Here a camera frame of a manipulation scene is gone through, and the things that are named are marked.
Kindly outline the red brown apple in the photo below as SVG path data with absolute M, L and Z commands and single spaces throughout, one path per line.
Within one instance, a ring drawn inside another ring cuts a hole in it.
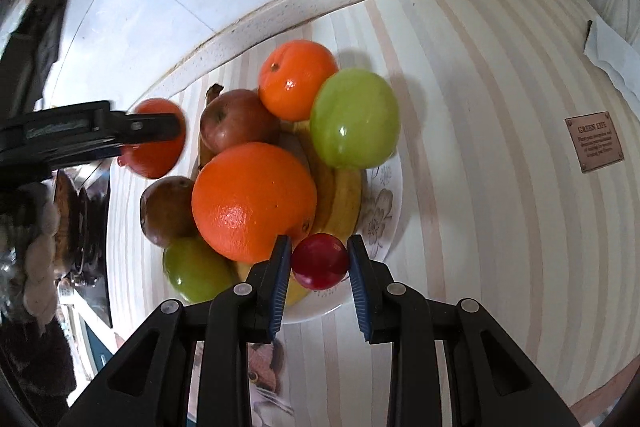
M 256 92 L 244 89 L 224 92 L 213 106 L 219 121 L 216 131 L 218 154 L 248 142 L 278 141 L 280 119 L 266 109 Z

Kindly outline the cat print mat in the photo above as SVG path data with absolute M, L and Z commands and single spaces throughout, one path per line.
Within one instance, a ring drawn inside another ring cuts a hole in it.
M 293 426 L 286 355 L 279 339 L 247 345 L 247 378 L 253 426 Z

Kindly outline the white floral plate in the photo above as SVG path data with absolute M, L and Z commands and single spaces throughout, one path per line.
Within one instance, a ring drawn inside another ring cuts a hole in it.
M 384 262 L 392 249 L 402 207 L 402 167 L 396 153 L 378 168 L 363 171 L 360 216 L 355 232 L 362 236 L 371 259 Z M 285 306 L 284 324 L 303 323 L 352 301 L 348 275 L 326 291 L 307 291 Z

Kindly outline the brown label patch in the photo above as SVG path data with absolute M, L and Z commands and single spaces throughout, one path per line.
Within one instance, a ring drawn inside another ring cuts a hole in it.
M 623 161 L 625 155 L 608 112 L 567 117 L 565 124 L 583 173 Z

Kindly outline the white folded paper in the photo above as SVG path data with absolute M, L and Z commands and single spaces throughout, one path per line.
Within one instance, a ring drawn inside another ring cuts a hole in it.
M 600 16 L 590 20 L 584 54 L 608 75 L 614 88 L 639 117 L 640 57 L 639 53 Z

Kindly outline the green apple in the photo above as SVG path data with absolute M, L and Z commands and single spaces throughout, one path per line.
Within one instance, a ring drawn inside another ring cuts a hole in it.
M 169 244 L 163 252 L 163 270 L 172 288 L 189 303 L 212 300 L 235 282 L 226 259 L 200 236 Z
M 326 165 L 378 167 L 395 154 L 399 104 L 383 77 L 361 68 L 341 69 L 323 83 L 309 127 L 314 149 Z

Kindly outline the long spotted banana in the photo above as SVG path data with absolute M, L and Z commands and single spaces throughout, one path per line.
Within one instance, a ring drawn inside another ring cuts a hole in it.
M 205 95 L 205 108 L 200 118 L 200 143 L 198 143 L 198 169 L 202 169 L 218 154 L 216 131 L 219 124 L 216 107 L 213 103 L 221 95 L 224 87 L 215 83 Z

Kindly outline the steel pot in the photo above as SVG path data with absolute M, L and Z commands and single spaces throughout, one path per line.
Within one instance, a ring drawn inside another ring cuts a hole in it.
M 108 192 L 77 190 L 69 176 L 58 170 L 54 205 L 60 213 L 54 234 L 54 275 L 76 287 L 94 287 L 106 277 L 106 225 Z

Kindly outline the large orange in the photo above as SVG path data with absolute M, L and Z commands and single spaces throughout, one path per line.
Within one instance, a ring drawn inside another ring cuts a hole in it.
M 297 244 L 308 235 L 317 187 L 292 153 L 250 142 L 225 150 L 203 167 L 191 208 L 198 231 L 214 251 L 254 265 L 270 257 L 278 236 Z

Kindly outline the dark brown apple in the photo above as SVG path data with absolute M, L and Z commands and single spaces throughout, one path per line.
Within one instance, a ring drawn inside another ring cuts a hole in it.
M 142 233 L 158 247 L 198 234 L 191 199 L 194 181 L 185 176 L 165 176 L 148 186 L 140 198 Z

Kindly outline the short yellow banana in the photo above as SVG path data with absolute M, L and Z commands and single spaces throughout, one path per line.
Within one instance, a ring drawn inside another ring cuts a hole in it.
M 282 122 L 280 147 L 308 167 L 317 187 L 317 209 L 310 233 L 326 233 L 346 244 L 356 231 L 362 199 L 362 171 L 335 169 L 318 156 L 308 121 Z

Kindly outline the small mandarin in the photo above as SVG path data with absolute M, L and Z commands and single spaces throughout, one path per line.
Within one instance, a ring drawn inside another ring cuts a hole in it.
M 148 98 L 134 108 L 135 114 L 175 114 L 180 133 L 171 140 L 126 145 L 117 158 L 120 167 L 128 167 L 145 179 L 160 179 L 175 167 L 186 144 L 186 118 L 182 109 L 166 98 Z
M 282 120 L 308 120 L 322 84 L 337 71 L 334 55 L 322 44 L 305 39 L 283 43 L 260 68 L 260 101 Z

